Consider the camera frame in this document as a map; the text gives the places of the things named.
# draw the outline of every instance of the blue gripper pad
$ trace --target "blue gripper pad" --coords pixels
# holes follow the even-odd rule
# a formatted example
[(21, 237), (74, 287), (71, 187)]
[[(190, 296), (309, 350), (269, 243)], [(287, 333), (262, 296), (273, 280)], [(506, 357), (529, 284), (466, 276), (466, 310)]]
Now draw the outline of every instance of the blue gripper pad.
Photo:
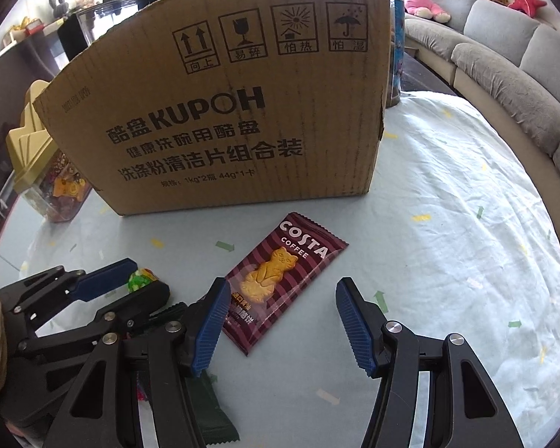
[(373, 355), (373, 338), (363, 320), (363, 314), (355, 304), (344, 280), (336, 285), (336, 307), (351, 343), (357, 365), (371, 377), (377, 370), (377, 363)]
[(109, 264), (89, 274), (81, 276), (77, 287), (70, 292), (72, 301), (81, 300), (88, 302), (105, 293), (124, 285), (129, 277), (137, 271), (137, 263), (128, 257), (116, 263)]
[(212, 301), (209, 312), (201, 323), (201, 328), (195, 338), (195, 356), (191, 363), (191, 372), (194, 377), (199, 377), (201, 371), (209, 366), (230, 307), (230, 285), (222, 278), (218, 278), (218, 280), (222, 280), (223, 285)]

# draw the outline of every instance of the umbrella symbol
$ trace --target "umbrella symbol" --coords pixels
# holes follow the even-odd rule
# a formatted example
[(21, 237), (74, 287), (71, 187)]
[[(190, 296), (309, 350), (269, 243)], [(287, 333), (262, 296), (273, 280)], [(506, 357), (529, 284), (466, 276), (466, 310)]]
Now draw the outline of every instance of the umbrella symbol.
[(351, 15), (342, 15), (338, 17), (334, 23), (346, 25), (346, 30), (342, 32), (342, 35), (345, 37), (351, 34), (351, 25), (361, 25), (361, 22)]

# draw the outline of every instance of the red starfish plush toy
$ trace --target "red starfish plush toy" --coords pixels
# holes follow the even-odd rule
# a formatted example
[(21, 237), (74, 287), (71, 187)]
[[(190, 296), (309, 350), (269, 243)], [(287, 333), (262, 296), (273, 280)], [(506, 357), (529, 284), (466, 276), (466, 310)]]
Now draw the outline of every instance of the red starfish plush toy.
[(513, 10), (520, 10), (534, 18), (538, 8), (546, 5), (547, 3), (543, 0), (514, 0), (508, 7)]

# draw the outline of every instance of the wine glass symbol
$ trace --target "wine glass symbol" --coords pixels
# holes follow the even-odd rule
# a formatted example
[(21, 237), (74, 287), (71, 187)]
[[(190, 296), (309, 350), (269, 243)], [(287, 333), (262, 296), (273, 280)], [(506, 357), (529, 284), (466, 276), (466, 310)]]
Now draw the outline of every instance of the wine glass symbol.
[(239, 45), (247, 45), (248, 43), (253, 43), (251, 40), (247, 40), (245, 35), (249, 32), (249, 22), (247, 21), (246, 17), (237, 18), (236, 20), (232, 21), (234, 25), (234, 31), (240, 35), (243, 39)]

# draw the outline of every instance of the sofa backrest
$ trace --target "sofa backrest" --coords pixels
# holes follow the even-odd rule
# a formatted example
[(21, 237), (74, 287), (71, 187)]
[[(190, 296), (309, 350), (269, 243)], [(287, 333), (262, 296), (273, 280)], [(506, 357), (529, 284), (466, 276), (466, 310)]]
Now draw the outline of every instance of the sofa backrest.
[(490, 47), (517, 67), (539, 22), (490, 0), (477, 0), (464, 24), (464, 35)]
[(560, 32), (539, 25), (520, 67), (560, 101)]
[(463, 33), (464, 23), (469, 16), (469, 12), (473, 4), (477, 0), (433, 0), (434, 3), (439, 4), (442, 10), (449, 13), (451, 18), (446, 25)]

